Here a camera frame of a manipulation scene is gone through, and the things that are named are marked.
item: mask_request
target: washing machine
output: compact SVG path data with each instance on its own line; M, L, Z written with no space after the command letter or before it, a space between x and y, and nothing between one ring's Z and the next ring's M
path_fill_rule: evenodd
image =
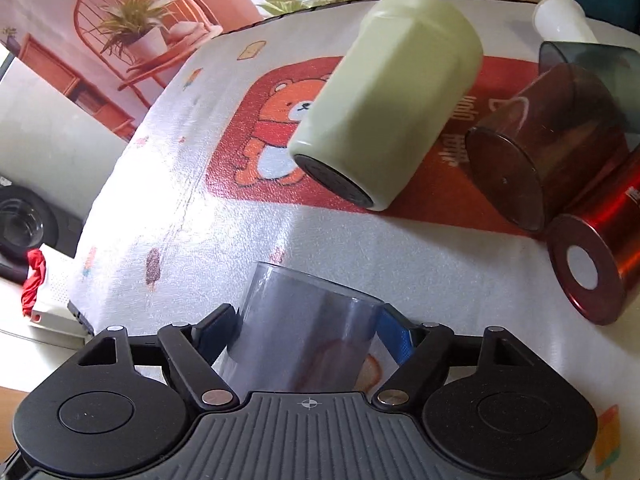
M47 244L73 258L82 222L26 187L0 186L0 277L22 284L27 252Z

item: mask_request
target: crosshair symbol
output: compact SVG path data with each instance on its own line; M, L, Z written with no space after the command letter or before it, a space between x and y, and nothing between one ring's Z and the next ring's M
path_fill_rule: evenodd
M318 404L322 404L322 402L318 402L317 400L314 400L311 397L309 397L308 399L305 399L302 402L299 402L299 404L302 404L302 406L310 410L311 408L316 407Z

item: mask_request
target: red metallic cup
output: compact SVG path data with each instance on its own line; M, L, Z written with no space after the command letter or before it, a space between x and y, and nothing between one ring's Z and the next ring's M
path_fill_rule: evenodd
M595 324L617 320L640 285L640 150L556 217L546 244L574 307Z
M597 76L558 64L468 131L472 179L507 220L541 232L626 149L622 123Z

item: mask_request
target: clear plastic cup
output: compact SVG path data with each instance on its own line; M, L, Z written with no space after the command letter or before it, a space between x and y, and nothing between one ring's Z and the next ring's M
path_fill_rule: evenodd
M573 63L593 72L625 115L625 131L640 134L640 54L632 48L570 41L545 41L540 46L540 74L559 63Z
M369 352L383 301L258 262L220 375L248 392L346 392Z

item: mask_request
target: tablecloth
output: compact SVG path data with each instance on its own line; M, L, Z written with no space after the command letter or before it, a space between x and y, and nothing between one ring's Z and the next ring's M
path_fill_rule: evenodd
M466 176L463 135L537 73L532 4L450 0L478 30L482 73L383 214L332 196L286 141L373 2L299 12L215 38L149 111L95 200L72 302L99 331L152 333L239 305L265 260L357 288L457 333L507 327L594 405L589 478L640 477L640 305L600 328L569 304L545 246L500 218ZM603 43L640 38L591 22Z

